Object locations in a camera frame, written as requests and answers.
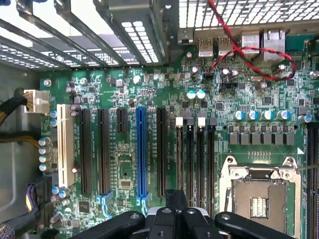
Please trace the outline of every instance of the power connector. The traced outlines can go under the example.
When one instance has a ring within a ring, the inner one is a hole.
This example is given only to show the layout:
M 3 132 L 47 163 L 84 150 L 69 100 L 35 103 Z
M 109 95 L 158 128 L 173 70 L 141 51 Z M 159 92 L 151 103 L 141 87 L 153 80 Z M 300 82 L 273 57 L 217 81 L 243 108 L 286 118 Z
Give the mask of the power connector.
M 24 94 L 29 93 L 28 103 L 33 107 L 24 108 L 25 113 L 50 114 L 50 93 L 37 90 L 24 90 Z

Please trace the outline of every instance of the white pci slot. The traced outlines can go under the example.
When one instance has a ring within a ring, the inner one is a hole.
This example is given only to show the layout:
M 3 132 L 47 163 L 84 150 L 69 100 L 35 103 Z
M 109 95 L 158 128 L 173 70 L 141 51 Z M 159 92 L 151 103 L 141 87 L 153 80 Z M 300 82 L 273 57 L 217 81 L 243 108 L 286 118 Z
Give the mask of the white pci slot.
M 74 184 L 73 118 L 70 105 L 56 105 L 58 130 L 58 174 L 59 187 Z

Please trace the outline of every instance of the white connector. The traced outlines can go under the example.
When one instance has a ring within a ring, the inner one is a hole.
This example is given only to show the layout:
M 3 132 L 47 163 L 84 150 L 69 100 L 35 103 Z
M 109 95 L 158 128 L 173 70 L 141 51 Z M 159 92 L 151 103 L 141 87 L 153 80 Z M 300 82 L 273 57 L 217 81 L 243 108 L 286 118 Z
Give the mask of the white connector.
M 25 113 L 50 114 L 50 93 L 37 90 L 24 90 L 24 93 L 31 93 L 28 98 L 32 98 L 32 109 L 24 108 Z
M 58 176 L 59 187 L 74 184 L 73 118 L 70 105 L 56 105 L 58 131 Z

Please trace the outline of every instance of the motherboard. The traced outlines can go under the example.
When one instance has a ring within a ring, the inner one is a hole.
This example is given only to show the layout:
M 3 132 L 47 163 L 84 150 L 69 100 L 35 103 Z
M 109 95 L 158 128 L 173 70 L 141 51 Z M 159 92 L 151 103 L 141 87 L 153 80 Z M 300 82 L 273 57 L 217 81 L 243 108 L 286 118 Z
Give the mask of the motherboard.
M 168 67 L 40 73 L 51 108 L 40 148 L 54 185 L 50 227 L 69 238 L 129 210 L 147 215 L 165 205 L 166 189 L 181 189 L 211 217 L 233 211 L 311 238 L 316 169 L 297 170 L 318 160 L 311 38 L 287 36 L 298 69 L 287 81 L 265 81 L 236 56 L 210 70 L 197 47 Z

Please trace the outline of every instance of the red and black wire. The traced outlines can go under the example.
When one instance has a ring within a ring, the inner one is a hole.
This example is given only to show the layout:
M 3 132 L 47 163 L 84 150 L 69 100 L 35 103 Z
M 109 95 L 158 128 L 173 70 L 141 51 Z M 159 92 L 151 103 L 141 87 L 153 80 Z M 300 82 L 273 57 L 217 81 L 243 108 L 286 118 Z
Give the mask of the red and black wire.
M 214 64 L 211 66 L 211 69 L 214 68 L 218 63 L 220 63 L 226 56 L 236 52 L 238 54 L 238 56 L 244 60 L 245 64 L 250 69 L 252 69 L 256 74 L 262 76 L 266 80 L 288 80 L 288 79 L 291 79 L 292 77 L 295 76 L 295 72 L 297 70 L 297 67 L 296 67 L 295 63 L 293 62 L 290 55 L 273 50 L 273 49 L 264 49 L 264 48 L 257 48 L 257 47 L 251 47 L 251 46 L 239 47 L 237 45 L 233 35 L 232 35 L 230 28 L 226 25 L 222 16 L 217 12 L 216 5 L 214 4 L 213 0 L 207 0 L 207 2 L 210 5 L 211 9 L 213 10 L 213 12 L 217 18 L 217 21 L 223 27 L 225 34 L 229 37 L 231 45 L 234 48 L 233 50 L 227 52 L 225 55 L 223 55 L 221 58 L 219 58 L 216 62 L 214 62 Z M 259 52 L 262 52 L 262 53 L 269 52 L 269 53 L 273 53 L 273 54 L 277 54 L 279 56 L 282 56 L 290 62 L 291 66 L 293 68 L 293 71 L 291 74 L 289 74 L 289 76 L 282 77 L 282 78 L 280 78 L 278 76 L 271 76 L 271 75 L 265 74 L 258 67 L 254 66 L 253 63 L 249 59 L 246 58 L 246 55 L 242 50 L 258 50 Z

